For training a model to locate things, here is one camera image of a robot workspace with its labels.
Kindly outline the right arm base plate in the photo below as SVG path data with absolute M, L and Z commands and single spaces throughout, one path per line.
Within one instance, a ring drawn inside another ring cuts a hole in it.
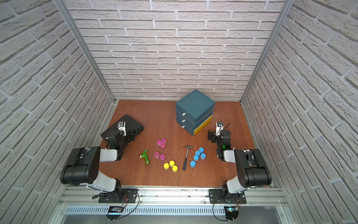
M 244 192 L 231 194 L 223 189 L 209 189 L 210 203 L 226 203 L 226 204 L 246 204 L 246 196 Z

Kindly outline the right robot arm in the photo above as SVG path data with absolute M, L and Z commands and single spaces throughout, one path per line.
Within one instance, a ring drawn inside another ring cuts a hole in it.
M 237 176 L 224 182 L 222 197 L 226 200 L 239 196 L 252 187 L 269 186 L 272 176 L 259 149 L 234 149 L 231 147 L 231 132 L 208 131 L 208 140 L 217 144 L 217 157 L 234 163 Z

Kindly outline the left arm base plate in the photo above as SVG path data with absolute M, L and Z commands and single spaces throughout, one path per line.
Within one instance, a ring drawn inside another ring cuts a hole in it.
M 121 189 L 114 190 L 110 193 L 101 193 L 99 196 L 99 203 L 135 203 L 137 199 L 138 189 Z

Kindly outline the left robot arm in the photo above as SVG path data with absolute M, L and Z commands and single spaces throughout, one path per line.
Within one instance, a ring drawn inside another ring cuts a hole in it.
M 97 197 L 121 200 L 124 193 L 120 181 L 99 171 L 99 165 L 102 162 L 121 160 L 126 146 L 141 132 L 141 129 L 113 129 L 104 136 L 109 148 L 73 149 L 60 173 L 61 183 L 90 187 L 100 191 Z

